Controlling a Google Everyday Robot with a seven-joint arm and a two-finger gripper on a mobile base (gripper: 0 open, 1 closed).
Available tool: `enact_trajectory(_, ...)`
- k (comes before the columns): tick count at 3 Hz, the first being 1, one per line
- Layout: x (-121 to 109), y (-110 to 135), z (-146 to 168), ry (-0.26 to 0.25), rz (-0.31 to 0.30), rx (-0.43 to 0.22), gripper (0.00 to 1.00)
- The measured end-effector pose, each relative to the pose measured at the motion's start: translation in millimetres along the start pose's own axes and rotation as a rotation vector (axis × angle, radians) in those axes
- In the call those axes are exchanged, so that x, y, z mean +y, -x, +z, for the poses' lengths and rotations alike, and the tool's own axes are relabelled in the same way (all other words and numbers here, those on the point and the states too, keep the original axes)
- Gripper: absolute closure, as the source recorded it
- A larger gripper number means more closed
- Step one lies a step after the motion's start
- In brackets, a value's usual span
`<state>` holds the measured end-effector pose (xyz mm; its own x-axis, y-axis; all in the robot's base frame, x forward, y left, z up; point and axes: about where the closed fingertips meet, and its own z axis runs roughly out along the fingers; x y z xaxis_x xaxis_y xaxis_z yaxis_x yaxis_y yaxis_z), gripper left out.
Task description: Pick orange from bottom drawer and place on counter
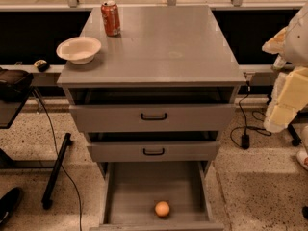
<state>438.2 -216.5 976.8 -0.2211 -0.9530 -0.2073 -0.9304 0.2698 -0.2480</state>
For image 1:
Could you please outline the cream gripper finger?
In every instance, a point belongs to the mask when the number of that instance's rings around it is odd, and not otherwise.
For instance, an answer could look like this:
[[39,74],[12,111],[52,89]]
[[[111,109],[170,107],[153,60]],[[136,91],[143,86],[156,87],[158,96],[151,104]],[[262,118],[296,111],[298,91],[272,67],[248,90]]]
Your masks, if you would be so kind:
[[279,73],[266,111],[264,127],[279,133],[308,105],[308,68],[296,67],[289,74]]
[[262,50],[270,54],[283,54],[287,28],[281,29],[274,37],[268,40]]

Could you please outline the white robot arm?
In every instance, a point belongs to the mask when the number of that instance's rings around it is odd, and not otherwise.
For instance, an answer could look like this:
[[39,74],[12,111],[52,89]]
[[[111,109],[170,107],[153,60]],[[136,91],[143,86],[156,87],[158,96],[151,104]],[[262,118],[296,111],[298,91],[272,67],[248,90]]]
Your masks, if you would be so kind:
[[280,73],[274,83],[264,127],[278,133],[308,104],[308,3],[262,50],[277,54],[272,69]]

